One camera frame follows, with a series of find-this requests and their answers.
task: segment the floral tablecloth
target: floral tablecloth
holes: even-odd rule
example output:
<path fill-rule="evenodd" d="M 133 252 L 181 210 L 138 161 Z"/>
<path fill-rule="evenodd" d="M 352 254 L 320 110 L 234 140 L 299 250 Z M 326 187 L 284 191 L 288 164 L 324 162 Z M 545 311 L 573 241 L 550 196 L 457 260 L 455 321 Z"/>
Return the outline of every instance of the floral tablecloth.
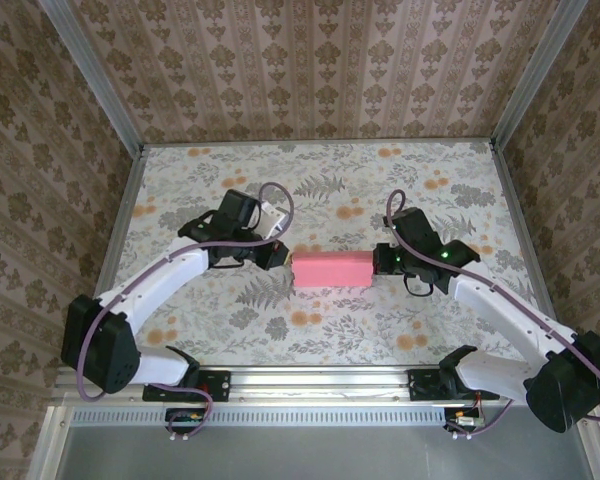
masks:
<path fill-rule="evenodd" d="M 382 212 L 400 187 L 443 241 L 470 244 L 533 299 L 486 142 L 151 147 L 117 281 L 166 248 L 182 224 L 217 208 L 228 188 L 256 194 L 269 180 L 294 196 L 296 218 L 283 238 L 293 251 L 391 241 Z M 284 206 L 280 192 L 269 201 Z M 437 363 L 463 344 L 517 357 L 470 308 L 437 291 L 412 297 L 400 277 L 375 278 L 370 288 L 294 289 L 292 280 L 290 267 L 209 271 L 160 307 L 138 342 L 175 345 L 207 365 Z"/>

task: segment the patterned wall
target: patterned wall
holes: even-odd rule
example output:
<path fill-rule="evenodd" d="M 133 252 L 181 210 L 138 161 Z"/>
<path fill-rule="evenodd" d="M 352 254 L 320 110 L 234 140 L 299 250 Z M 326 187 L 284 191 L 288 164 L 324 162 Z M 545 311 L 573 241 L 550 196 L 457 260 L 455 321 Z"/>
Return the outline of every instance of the patterned wall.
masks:
<path fill-rule="evenodd" d="M 600 0 L 505 148 L 560 320 L 600 334 Z"/>
<path fill-rule="evenodd" d="M 71 3 L 164 143 L 490 136 L 557 2 Z"/>
<path fill-rule="evenodd" d="M 0 1 L 0 478 L 24 478 L 65 308 L 93 290 L 130 158 L 35 1 Z"/>

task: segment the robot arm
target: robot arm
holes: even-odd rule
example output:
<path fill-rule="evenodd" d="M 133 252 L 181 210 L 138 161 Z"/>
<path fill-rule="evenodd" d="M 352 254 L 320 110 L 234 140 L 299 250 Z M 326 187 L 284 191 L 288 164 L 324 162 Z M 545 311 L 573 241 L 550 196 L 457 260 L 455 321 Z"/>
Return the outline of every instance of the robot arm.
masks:
<path fill-rule="evenodd" d="M 600 404 L 600 381 L 552 334 L 568 339 L 600 370 L 600 337 L 594 332 L 577 335 L 570 328 L 542 312 L 499 283 L 480 256 L 464 243 L 446 245 L 433 231 L 422 210 L 409 208 L 392 216 L 393 228 L 411 250 L 435 259 L 439 266 L 425 262 L 402 246 L 378 244 L 374 250 L 374 273 L 418 277 L 444 294 L 464 303 L 488 320 L 522 354 L 525 361 L 489 355 L 476 347 L 463 346 L 440 362 L 439 384 L 433 389 L 448 399 L 465 398 L 473 391 L 496 393 L 525 402 L 547 427 L 564 432 Z M 442 268 L 445 265 L 462 272 Z M 476 277 L 491 280 L 491 287 Z M 541 328 L 527 314 L 514 307 L 503 292 L 532 315 L 544 319 Z"/>
<path fill-rule="evenodd" d="M 133 277 L 99 298 L 80 295 L 69 305 L 62 360 L 79 370 L 87 331 L 112 305 L 88 345 L 84 377 L 105 393 L 129 384 L 195 385 L 199 364 L 193 358 L 172 347 L 138 347 L 135 335 L 171 295 L 210 268 L 239 267 L 245 260 L 264 270 L 283 265 L 289 251 L 271 237 L 279 236 L 286 222 L 286 212 L 229 190 L 218 210 L 184 225 L 178 238 Z M 219 265 L 229 257 L 237 263 Z"/>

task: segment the patterned table surface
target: patterned table surface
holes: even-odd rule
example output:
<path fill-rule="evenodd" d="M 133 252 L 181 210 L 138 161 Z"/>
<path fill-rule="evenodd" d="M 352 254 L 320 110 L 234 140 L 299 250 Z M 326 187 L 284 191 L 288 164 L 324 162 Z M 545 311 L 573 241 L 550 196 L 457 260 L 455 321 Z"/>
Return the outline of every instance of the patterned table surface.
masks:
<path fill-rule="evenodd" d="M 164 250 L 186 221 L 217 208 L 228 188 L 256 194 L 270 180 L 294 196 L 296 218 L 283 238 L 294 251 L 372 250 L 391 241 L 382 212 L 400 187 L 443 241 L 470 244 L 533 299 L 486 142 L 152 147 L 117 282 Z M 284 206 L 280 192 L 269 201 Z M 437 291 L 409 296 L 400 277 L 375 278 L 370 288 L 295 290 L 289 267 L 253 265 L 209 271 L 181 288 L 138 342 L 175 345 L 207 365 L 437 363 L 463 344 L 518 356 L 470 308 Z"/>

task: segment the pink foam block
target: pink foam block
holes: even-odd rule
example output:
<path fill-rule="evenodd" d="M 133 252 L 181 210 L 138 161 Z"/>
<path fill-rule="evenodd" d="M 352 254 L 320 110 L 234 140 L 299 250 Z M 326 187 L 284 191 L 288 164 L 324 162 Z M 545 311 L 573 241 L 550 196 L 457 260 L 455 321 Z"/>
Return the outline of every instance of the pink foam block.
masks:
<path fill-rule="evenodd" d="M 369 287 L 373 252 L 294 253 L 296 287 Z"/>

